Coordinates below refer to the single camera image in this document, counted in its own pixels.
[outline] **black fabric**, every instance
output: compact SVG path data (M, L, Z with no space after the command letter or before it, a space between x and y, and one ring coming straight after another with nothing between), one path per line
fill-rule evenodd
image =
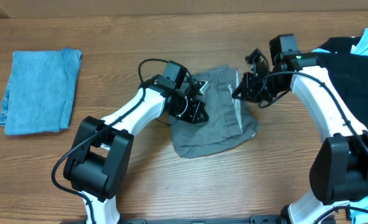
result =
M333 86L351 113L368 129L368 57L353 54L318 54Z
M361 37L332 37L321 45L321 49L329 50L331 53L349 54L351 47L357 45Z

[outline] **cardboard box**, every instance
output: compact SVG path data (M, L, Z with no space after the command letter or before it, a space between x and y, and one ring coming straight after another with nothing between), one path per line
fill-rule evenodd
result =
M11 17L368 11L368 0L0 0Z

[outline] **wood grain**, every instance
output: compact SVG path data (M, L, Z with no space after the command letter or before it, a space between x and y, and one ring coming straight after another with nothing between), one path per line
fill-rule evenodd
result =
M12 137L0 128L0 223L85 216L80 198L53 186L51 169L85 116L106 116L134 96L141 60L174 60L192 73L229 64L242 73L248 70L244 56L256 47L268 55L268 41L278 34L296 33L307 52L332 36L362 35L365 27L368 12L0 19L0 101L13 51L83 51L69 130ZM143 74L162 71L162 64L152 62ZM197 159L179 158L168 128L151 122L136 137L117 196L122 216L248 217L278 213L299 199L309 188L309 168L320 148L312 120L292 94L268 109L249 106L260 123L256 138ZM69 186L61 170L58 180Z
M368 11L368 0L0 0L12 18Z

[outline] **gray cloth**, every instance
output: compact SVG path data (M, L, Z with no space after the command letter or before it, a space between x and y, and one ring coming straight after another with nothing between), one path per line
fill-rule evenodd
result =
M246 104L231 97L239 80L236 69L228 66L214 68L194 75L197 80L209 81L205 96L197 99L206 103L207 123L190 124L168 116L173 145L180 157L196 158L223 152L253 139L259 124ZM183 83L180 90L188 87Z

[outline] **black cable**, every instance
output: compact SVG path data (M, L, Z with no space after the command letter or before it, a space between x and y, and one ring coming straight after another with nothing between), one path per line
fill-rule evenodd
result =
M172 124L168 124L168 123L166 123L164 121L159 120L158 118L155 118L155 120L161 122L162 124L166 124L167 126L171 126L171 125L175 124L178 121L178 119L176 118L176 120Z
M349 210L354 210L354 211L358 211L358 212L368 213L368 210L364 209L364 208L357 208L357 207L352 207L352 206L336 206L336 207L333 207L333 208L329 209L328 211L326 211L321 216L319 216L314 221L314 224L318 224L320 221L324 220L327 216L329 216L332 212L338 212L339 209L349 209Z
M111 124L105 126L102 130L92 134L90 137L86 138L84 141L82 141L81 143L79 143L78 145L76 145L75 147L73 147L71 150L69 150L67 153L65 153L64 156L62 156L58 161L57 163L54 165L53 167L53 170L52 170L52 182L53 184L63 190L63 191L66 191L68 193L71 193L71 194L74 194L74 195L77 195L81 198L83 198L84 200L86 200L86 204L89 205L89 210L90 210L90 217L91 217L91 221L93 224L96 224L96 220L94 219L94 210L93 210L93 206L91 204L91 201L90 199L80 193L80 192L77 192L76 190L72 190L72 189L68 189L62 185L60 185L56 178L55 178L55 174L57 173L57 169L58 167L61 165L61 163L70 155L72 154L73 152L75 152L77 149L79 149L80 147L82 147L82 145L88 143L89 141L92 141L94 140L96 137L98 137L100 134L103 134L105 131L107 131L109 128L111 128L112 126L114 126L115 124L117 124L118 122L122 121L123 118L125 118L127 115L129 115L130 113L132 113L136 108L138 108L140 106L140 104L144 101L144 98L145 98L145 88L142 89L142 96L141 96L141 99L139 100L139 102L134 105L131 109L129 109L128 111L126 111L122 116L118 117L115 121L113 121Z
M263 54L263 53L260 53L260 56L263 58L264 62L265 62L265 65L267 66L267 75L268 76L270 74L270 63L269 63L269 60L267 59L267 57ZM253 62L253 72L256 73L256 63ZM257 97L261 94L261 92L264 90L265 86L267 84L267 80L265 80L263 82L263 86L261 87L261 89L254 95L254 97Z
M255 82L255 84L258 83L258 82L262 82L264 80L267 80L269 78L272 78L272 77L275 77L275 76L279 76L279 75L299 75L299 76L307 77L307 78L315 81L316 83L320 84L320 86L323 87L328 92L329 96L333 100L333 103L338 108L338 111L339 111L342 119L344 120L344 123L349 128L350 132L357 138L357 140L359 141L359 144L362 146L361 148L364 150L364 152L368 156L368 147L365 145L365 143L362 141L361 137L357 134L357 132L352 127L351 122L347 119L346 114L344 113L343 109L340 107L340 104L339 104L338 100L336 99L336 97L333 95L332 91L321 80L319 80L319 79L317 79L317 78L315 78L315 77L313 77L311 75L305 74L305 73L287 71L287 72L275 72L273 74L270 74L267 77L264 77L264 78L262 78L260 80L257 80Z
M139 68L138 68L138 71L139 71L139 78L140 78L140 82L141 83L144 83L144 80L142 79L142 75L141 75L141 66L143 65L143 64L145 64L146 62L165 62L165 63L169 63L169 61L167 61L167 60L164 60L164 59L159 59L159 58L148 58L148 59L145 59L145 60L143 60L140 64L139 64ZM186 75L186 79L187 79L187 82L188 83L192 83L192 74L191 74L191 72L186 68L186 72L187 72L187 74L188 74L188 76ZM173 125L173 124L175 124L176 122L177 122L177 120L175 121L175 122L173 122L172 124L168 124L168 123L166 123L166 122L163 122L163 121L161 121L161 120L159 120L158 118L155 118L157 121L159 121L159 122L161 122L162 124L166 124L167 126L171 126L171 125Z
M141 75L141 66L146 63L146 62L165 62L165 63L169 63L168 61L164 60L164 59L159 59L159 58L148 58L143 60L140 64L139 64L139 77L140 77L140 82L144 83L144 80L142 79L142 75Z
M262 106L261 104L263 103L263 101L259 102L259 108L266 108L269 107L271 105L273 105L276 101L278 101L279 99L281 99L283 96L285 96L288 92L290 92L290 90L287 90L283 93L281 93L281 95L277 96L274 100L272 100L271 102L267 103L266 105Z

